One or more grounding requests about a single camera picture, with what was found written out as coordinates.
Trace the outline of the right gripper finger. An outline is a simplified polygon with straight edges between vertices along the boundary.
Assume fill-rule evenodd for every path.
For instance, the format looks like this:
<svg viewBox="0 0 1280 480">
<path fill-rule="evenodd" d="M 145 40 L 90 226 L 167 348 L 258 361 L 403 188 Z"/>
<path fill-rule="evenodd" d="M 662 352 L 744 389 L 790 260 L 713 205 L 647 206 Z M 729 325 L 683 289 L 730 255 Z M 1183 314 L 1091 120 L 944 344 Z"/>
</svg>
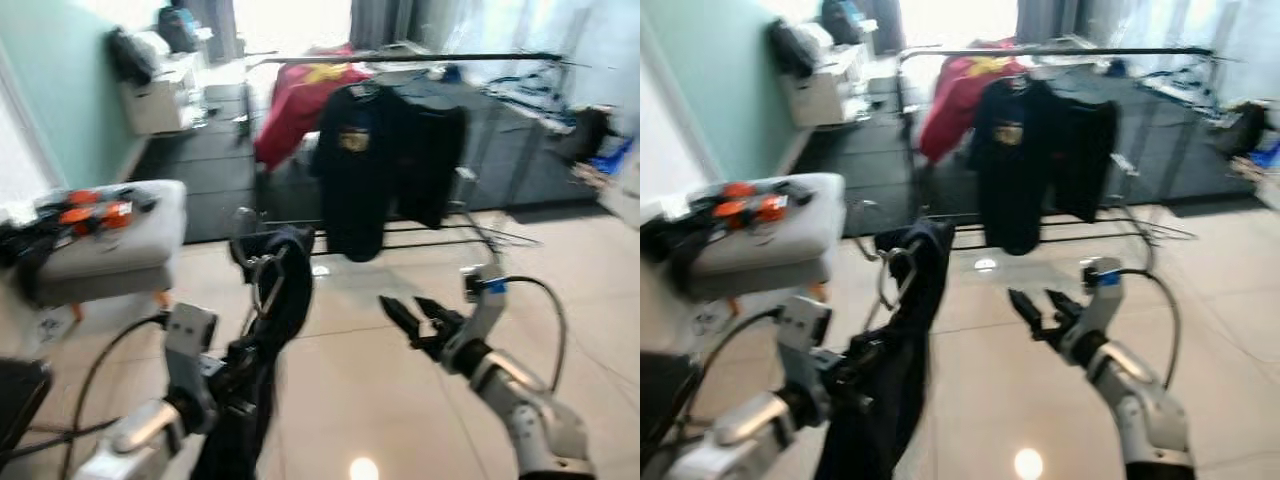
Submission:
<svg viewBox="0 0 1280 480">
<path fill-rule="evenodd" d="M 1044 293 L 1053 306 L 1056 323 L 1079 323 L 1085 307 L 1061 291 L 1046 289 Z"/>
<path fill-rule="evenodd" d="M 1044 328 L 1042 312 L 1036 307 L 1036 303 L 1030 300 L 1030 297 L 1025 292 L 1009 289 L 1007 297 L 1015 312 L 1029 326 L 1032 337 L 1050 335 L 1051 329 Z"/>
<path fill-rule="evenodd" d="M 422 321 L 413 315 L 399 300 L 379 296 L 378 302 L 383 312 L 396 324 L 408 338 L 410 344 L 420 344 Z"/>
<path fill-rule="evenodd" d="M 462 314 L 438 303 L 435 300 L 416 296 L 415 303 L 431 329 L 460 329 L 466 323 L 466 317 Z"/>
</svg>

